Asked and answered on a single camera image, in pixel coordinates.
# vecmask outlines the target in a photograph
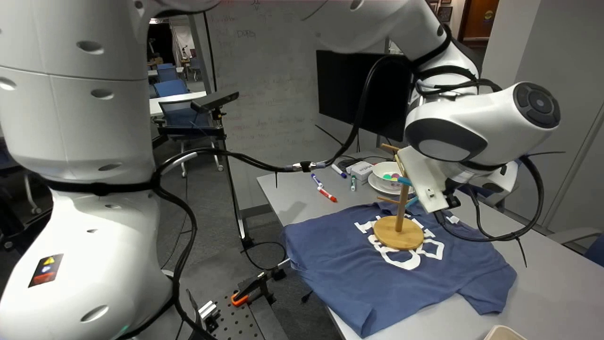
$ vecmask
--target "wooden mug tree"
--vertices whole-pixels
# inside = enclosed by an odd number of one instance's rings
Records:
[[[399,148],[388,144],[382,144],[382,147],[398,151]],[[407,177],[403,164],[400,162],[399,156],[394,155],[396,163],[399,165],[400,173],[403,177]],[[373,225],[373,232],[376,238],[384,245],[393,249],[410,250],[416,249],[423,243],[423,231],[417,223],[405,217],[405,204],[408,203],[407,196],[409,194],[409,186],[403,185],[400,189],[399,201],[390,200],[384,197],[378,199],[395,203],[398,205],[396,216],[386,216],[380,218]]]

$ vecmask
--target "framed picture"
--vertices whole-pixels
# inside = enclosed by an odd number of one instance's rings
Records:
[[[451,13],[453,13],[453,7],[439,7],[436,16],[438,17],[440,22],[449,22],[451,21]]]
[[[436,7],[439,6],[439,3],[437,1],[429,2],[428,5],[430,6],[430,9],[434,12],[434,14],[436,14]]]

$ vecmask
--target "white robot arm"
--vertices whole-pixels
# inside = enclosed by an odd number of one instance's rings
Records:
[[[144,66],[149,19],[162,11],[199,12],[217,3],[4,1],[0,122],[12,156],[60,183],[149,181],[155,168]],[[447,39],[424,0],[290,4],[334,51],[361,51],[389,37],[408,59],[422,60]],[[478,77],[476,66],[454,44],[427,58],[419,70],[441,66]],[[466,81],[467,75],[442,73],[422,84]],[[405,129],[412,156],[403,159],[414,186],[436,191],[418,193],[428,211],[446,208],[442,192],[450,188],[445,182],[491,177],[493,167],[534,147],[559,122],[551,94],[530,83],[486,95],[465,87],[412,98],[417,102]],[[417,171],[415,163],[430,167]],[[157,196],[149,189],[101,196],[51,192],[52,217],[14,268],[0,299],[0,338],[107,340],[136,333],[174,294],[155,252]],[[186,309],[194,318],[192,306]],[[181,318],[182,311],[172,306],[137,339],[173,338]],[[191,332],[189,327],[182,334]]]

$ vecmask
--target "wooden base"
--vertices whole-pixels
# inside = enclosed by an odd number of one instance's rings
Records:
[[[373,225],[376,238],[384,245],[393,249],[410,250],[416,249],[423,243],[423,231],[415,222],[403,218],[401,232],[396,232],[396,216],[380,218]]]

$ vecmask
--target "white bowl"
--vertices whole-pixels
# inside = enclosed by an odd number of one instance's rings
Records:
[[[400,189],[403,183],[399,183],[397,180],[389,180],[384,178],[385,175],[392,176],[400,173],[399,166],[396,162],[381,162],[373,166],[373,174],[379,179],[378,184],[388,189]]]

